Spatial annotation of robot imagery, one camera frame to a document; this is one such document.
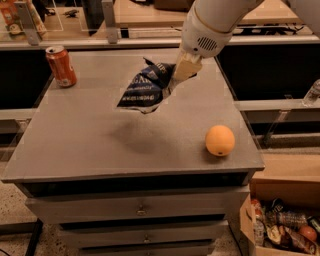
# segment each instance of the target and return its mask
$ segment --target red can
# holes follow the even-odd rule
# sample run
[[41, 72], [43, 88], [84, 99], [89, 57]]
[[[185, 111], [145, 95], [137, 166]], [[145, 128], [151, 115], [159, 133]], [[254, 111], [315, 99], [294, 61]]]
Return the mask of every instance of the red can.
[[76, 74], [71, 65], [68, 51], [63, 46], [48, 47], [46, 57], [59, 86], [70, 87], [76, 84]]

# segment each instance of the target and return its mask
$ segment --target drawer handle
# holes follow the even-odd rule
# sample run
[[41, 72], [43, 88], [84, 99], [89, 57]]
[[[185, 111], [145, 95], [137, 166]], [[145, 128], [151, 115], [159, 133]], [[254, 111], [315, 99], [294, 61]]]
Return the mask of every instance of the drawer handle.
[[149, 239], [148, 235], [145, 235], [145, 236], [144, 236], [143, 242], [144, 242], [145, 244], [149, 244], [149, 243], [151, 242], [151, 240]]
[[139, 206], [139, 209], [137, 210], [137, 215], [138, 216], [146, 216], [147, 211], [144, 209], [143, 205]]

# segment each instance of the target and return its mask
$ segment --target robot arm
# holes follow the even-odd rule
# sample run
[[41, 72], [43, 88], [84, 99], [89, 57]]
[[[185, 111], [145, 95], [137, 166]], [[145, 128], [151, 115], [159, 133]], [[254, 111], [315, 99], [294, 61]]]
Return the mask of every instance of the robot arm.
[[264, 0], [196, 0], [182, 29], [182, 47], [191, 54], [216, 56], [242, 18]]
[[[320, 36], [319, 0], [282, 0]], [[187, 80], [201, 69], [201, 59], [220, 53], [242, 18], [264, 0], [196, 0], [183, 24], [181, 52], [173, 78]]]

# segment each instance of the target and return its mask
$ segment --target drawer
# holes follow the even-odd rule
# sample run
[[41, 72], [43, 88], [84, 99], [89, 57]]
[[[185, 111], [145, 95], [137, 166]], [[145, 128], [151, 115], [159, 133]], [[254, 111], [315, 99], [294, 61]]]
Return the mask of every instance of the drawer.
[[222, 236], [227, 221], [193, 221], [139, 226], [100, 227], [61, 230], [61, 239], [74, 248], [135, 245], [175, 241], [215, 240]]
[[29, 198], [27, 207], [44, 223], [213, 215], [239, 211], [248, 186], [207, 190], [140, 191]]
[[211, 241], [170, 243], [80, 250], [80, 256], [206, 256], [213, 251]]

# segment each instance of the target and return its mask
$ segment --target crumpled bag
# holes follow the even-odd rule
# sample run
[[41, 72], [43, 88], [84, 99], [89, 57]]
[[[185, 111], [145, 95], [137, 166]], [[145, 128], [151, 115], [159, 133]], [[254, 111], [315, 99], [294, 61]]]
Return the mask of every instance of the crumpled bag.
[[148, 67], [131, 81], [117, 107], [139, 110], [143, 114], [154, 112], [174, 87], [169, 83], [175, 64], [157, 63], [145, 59]]

